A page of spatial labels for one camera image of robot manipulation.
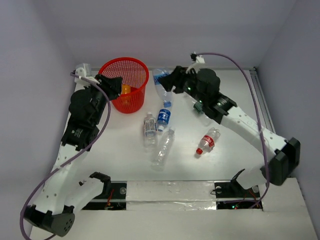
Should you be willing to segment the orange plastic bottle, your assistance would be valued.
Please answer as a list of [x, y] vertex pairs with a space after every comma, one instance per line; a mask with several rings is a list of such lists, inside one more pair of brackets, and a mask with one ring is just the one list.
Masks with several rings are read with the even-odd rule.
[[123, 84], [122, 85], [122, 90], [121, 90], [121, 102], [123, 105], [129, 105], [131, 102], [131, 86], [128, 84]]

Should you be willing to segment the light blue label bottle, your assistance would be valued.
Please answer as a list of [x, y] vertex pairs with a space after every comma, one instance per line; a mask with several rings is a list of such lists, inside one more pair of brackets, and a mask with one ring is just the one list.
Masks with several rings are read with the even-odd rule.
[[165, 88], [160, 84], [159, 79], [168, 76], [170, 73], [165, 68], [155, 68], [152, 70], [153, 81], [156, 92], [160, 99], [163, 101], [165, 108], [170, 108], [173, 102], [173, 93], [166, 91]]

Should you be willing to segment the green label clear bottle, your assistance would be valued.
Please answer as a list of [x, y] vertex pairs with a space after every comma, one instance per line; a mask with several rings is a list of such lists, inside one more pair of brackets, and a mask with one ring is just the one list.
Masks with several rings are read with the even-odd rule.
[[193, 110], [195, 111], [197, 118], [204, 126], [210, 126], [212, 124], [212, 120], [207, 117], [207, 115], [203, 111], [203, 104], [201, 101], [196, 101], [193, 104]]

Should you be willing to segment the blue label clear bottle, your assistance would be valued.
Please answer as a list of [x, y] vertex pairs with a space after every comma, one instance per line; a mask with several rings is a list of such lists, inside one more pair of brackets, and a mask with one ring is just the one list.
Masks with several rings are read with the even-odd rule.
[[161, 106], [158, 116], [157, 116], [157, 130], [163, 132], [165, 128], [169, 125], [170, 118], [172, 115], [172, 105], [171, 101], [165, 101]]

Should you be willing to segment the white orange label bottle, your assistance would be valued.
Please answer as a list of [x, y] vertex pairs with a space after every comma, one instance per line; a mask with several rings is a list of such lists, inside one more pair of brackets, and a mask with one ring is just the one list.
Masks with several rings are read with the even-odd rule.
[[151, 112], [147, 112], [143, 120], [144, 147], [148, 152], [153, 151], [158, 144], [157, 120]]

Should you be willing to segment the red label cola bottle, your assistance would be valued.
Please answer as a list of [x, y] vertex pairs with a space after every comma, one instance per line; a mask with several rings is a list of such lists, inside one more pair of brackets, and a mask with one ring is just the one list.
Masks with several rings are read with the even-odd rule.
[[214, 127], [210, 128], [200, 140], [195, 153], [197, 155], [202, 155], [203, 153], [210, 152], [215, 147], [215, 144], [220, 136], [221, 133], [219, 129]]

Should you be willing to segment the plain clear plastic bottle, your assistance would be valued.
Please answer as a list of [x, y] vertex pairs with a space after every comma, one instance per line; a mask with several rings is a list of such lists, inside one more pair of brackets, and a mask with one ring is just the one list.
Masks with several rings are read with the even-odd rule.
[[160, 142], [151, 157], [151, 168], [153, 170], [164, 170], [166, 160], [175, 140], [175, 133], [176, 129], [174, 127], [170, 127], [168, 131], [162, 135]]

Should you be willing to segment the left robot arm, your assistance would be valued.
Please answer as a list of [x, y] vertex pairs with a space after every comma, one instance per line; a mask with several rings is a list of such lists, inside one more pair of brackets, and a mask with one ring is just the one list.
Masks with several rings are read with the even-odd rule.
[[20, 213], [20, 227], [24, 221], [64, 237], [75, 222], [75, 214], [96, 197], [109, 197], [112, 193], [110, 176], [94, 172], [76, 183], [75, 176], [81, 163], [107, 127], [98, 124], [103, 112], [111, 114], [111, 101], [122, 92], [121, 76], [108, 78], [97, 74], [83, 77], [72, 74], [87, 85], [70, 97], [70, 113], [61, 139], [59, 152], [52, 171], [35, 188], [39, 196], [30, 204], [26, 202]]

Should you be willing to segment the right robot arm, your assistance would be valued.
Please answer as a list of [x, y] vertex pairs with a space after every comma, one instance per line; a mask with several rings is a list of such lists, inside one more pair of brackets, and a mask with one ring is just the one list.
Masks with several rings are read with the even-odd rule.
[[266, 184], [281, 186], [300, 163], [301, 143], [296, 138], [285, 139], [253, 120], [235, 101], [220, 92], [221, 80], [210, 68], [196, 70], [176, 66], [172, 72], [156, 68], [152, 72], [156, 87], [165, 93], [186, 93], [202, 104], [202, 112], [257, 149], [262, 166], [241, 169], [230, 181], [230, 190], [242, 196], [249, 188]]

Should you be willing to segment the red plastic mesh bin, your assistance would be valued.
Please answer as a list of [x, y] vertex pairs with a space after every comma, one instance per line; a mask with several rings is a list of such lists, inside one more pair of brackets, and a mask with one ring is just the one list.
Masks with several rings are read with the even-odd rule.
[[107, 78], [122, 77], [121, 95], [112, 101], [123, 114], [137, 112], [144, 104], [149, 70], [140, 60], [133, 57], [119, 57], [105, 63], [99, 74]]

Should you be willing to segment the silver foil tape strip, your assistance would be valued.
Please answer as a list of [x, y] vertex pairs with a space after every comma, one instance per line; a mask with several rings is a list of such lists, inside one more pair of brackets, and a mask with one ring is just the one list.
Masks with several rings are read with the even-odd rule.
[[216, 210], [213, 181], [129, 181], [128, 211]]

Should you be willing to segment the aluminium rail on wall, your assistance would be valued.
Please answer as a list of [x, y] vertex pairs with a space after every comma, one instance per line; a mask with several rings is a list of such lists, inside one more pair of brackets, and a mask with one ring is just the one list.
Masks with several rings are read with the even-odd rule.
[[254, 67], [252, 69], [249, 70], [250, 72], [250, 76], [251, 76], [251, 81], [253, 84], [253, 88], [255, 91], [255, 95], [257, 97], [257, 101], [259, 104], [259, 109], [260, 109], [260, 113], [262, 115], [262, 119], [263, 119], [263, 124], [264, 126], [270, 130], [271, 132], [275, 133], [275, 127], [269, 112], [269, 108], [259, 81], [259, 76], [258, 76], [258, 72], [257, 69]]

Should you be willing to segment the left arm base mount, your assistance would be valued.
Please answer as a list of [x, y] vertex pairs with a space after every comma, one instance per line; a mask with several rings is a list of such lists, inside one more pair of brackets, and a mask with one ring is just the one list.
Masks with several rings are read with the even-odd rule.
[[104, 191], [92, 199], [82, 210], [122, 211], [127, 209], [127, 182], [111, 182], [108, 192]]

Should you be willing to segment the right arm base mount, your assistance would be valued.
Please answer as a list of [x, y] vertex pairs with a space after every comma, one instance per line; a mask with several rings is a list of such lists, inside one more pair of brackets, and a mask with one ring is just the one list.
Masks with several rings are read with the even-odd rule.
[[260, 190], [258, 186], [243, 189], [238, 183], [231, 181], [218, 181], [210, 192], [216, 197], [218, 210], [254, 209], [262, 210]]

